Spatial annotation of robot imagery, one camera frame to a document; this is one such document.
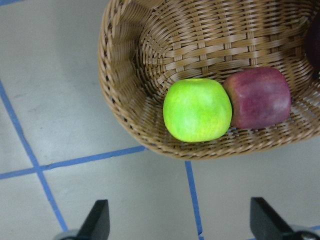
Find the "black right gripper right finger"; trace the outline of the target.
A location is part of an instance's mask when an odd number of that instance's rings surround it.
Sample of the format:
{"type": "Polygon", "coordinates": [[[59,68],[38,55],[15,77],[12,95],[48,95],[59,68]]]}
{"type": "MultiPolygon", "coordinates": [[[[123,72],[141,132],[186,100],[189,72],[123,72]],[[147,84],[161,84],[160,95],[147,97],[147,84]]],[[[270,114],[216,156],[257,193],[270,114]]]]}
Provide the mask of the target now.
{"type": "Polygon", "coordinates": [[[250,199],[250,230],[256,240],[318,240],[307,228],[289,225],[263,197],[250,199]]]}

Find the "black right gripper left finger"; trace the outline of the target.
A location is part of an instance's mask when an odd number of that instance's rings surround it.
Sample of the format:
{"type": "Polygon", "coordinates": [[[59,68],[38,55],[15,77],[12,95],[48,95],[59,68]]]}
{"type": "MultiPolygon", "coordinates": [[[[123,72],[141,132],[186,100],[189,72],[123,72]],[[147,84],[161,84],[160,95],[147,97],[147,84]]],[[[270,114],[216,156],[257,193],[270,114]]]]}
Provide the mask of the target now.
{"type": "Polygon", "coordinates": [[[97,200],[78,231],[76,240],[107,240],[110,235],[110,214],[107,199],[97,200]]]}

